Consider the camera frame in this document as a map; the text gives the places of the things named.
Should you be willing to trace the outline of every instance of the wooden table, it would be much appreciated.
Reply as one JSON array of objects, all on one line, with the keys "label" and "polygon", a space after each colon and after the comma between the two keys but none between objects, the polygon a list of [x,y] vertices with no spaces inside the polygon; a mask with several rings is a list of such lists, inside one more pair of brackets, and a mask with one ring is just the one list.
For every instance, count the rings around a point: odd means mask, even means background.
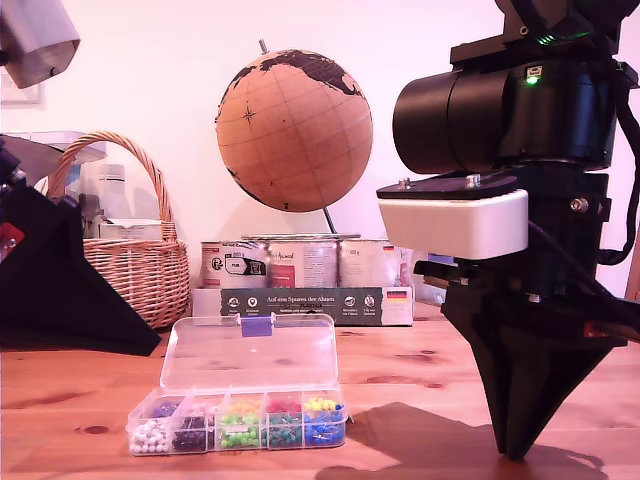
[{"label": "wooden table", "polygon": [[136,458],[127,414],[157,385],[151,358],[2,354],[2,479],[640,479],[640,347],[616,349],[567,399],[524,463],[497,454],[471,350],[437,311],[413,328],[339,328],[345,446]]}]

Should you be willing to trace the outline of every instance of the plastic container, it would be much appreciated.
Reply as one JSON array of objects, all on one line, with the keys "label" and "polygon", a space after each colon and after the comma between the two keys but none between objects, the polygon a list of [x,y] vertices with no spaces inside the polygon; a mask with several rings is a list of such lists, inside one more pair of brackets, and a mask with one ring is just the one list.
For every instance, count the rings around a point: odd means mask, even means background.
[{"label": "plastic container", "polygon": [[100,205],[107,218],[131,218],[125,194],[124,165],[108,163],[100,172]]},{"label": "plastic container", "polygon": [[328,315],[184,318],[126,430],[133,455],[335,447],[347,417]]}]

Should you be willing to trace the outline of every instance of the basket handle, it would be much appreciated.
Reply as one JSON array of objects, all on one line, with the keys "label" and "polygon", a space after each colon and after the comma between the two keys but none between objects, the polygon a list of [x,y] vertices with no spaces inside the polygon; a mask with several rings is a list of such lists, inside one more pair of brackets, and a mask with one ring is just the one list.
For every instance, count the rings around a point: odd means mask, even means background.
[{"label": "basket handle", "polygon": [[162,220],[162,239],[164,241],[177,240],[175,224],[173,222],[173,212],[171,211],[171,204],[169,202],[169,193],[164,184],[162,172],[154,165],[151,157],[149,157],[142,148],[132,140],[117,133],[108,131],[87,133],[78,137],[69,145],[62,154],[55,171],[49,176],[49,197],[61,197],[64,195],[67,174],[69,173],[71,162],[73,162],[76,154],[87,145],[101,141],[112,142],[126,148],[140,161],[149,174],[156,191],[156,196],[158,197],[160,220]]}]

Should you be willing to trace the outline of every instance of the globe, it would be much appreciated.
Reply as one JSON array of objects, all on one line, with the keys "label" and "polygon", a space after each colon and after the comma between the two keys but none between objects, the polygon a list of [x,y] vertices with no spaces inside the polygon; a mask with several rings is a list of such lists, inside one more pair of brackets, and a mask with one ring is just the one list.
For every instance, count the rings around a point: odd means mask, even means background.
[{"label": "globe", "polygon": [[216,118],[233,179],[254,199],[291,212],[323,208],[362,176],[371,112],[333,60],[302,50],[266,54],[240,70]]}]

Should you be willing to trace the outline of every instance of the box label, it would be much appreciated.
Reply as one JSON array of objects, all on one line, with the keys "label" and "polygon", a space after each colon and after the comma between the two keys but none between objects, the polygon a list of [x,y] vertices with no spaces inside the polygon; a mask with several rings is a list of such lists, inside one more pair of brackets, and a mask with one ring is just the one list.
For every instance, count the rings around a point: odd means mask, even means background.
[{"label": "box label", "polygon": [[326,313],[336,325],[382,325],[383,291],[376,287],[223,289],[221,300],[221,315]]}]

